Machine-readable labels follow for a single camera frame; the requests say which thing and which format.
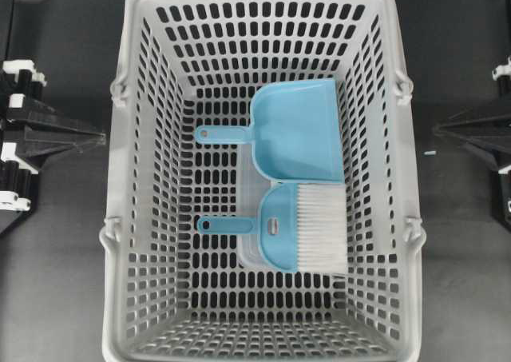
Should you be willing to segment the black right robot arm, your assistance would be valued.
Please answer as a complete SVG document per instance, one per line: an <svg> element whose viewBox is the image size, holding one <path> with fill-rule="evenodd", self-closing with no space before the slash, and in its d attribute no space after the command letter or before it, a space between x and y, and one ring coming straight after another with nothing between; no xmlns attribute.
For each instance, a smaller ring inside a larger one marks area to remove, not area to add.
<svg viewBox="0 0 511 362"><path fill-rule="evenodd" d="M499 98L466 109L433 128L435 135L457 143L483 160L497 175L498 219L510 226L510 64L492 70Z"/></svg>

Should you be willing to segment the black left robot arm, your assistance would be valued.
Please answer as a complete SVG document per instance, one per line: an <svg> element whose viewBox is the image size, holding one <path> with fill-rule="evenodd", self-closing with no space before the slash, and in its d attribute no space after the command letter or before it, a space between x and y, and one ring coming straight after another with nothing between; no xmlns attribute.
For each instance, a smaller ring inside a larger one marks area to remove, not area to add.
<svg viewBox="0 0 511 362"><path fill-rule="evenodd" d="M46 77L29 59L1 62L1 236L38 207L40 172L51 157L106 144L106 135L42 100Z"/></svg>

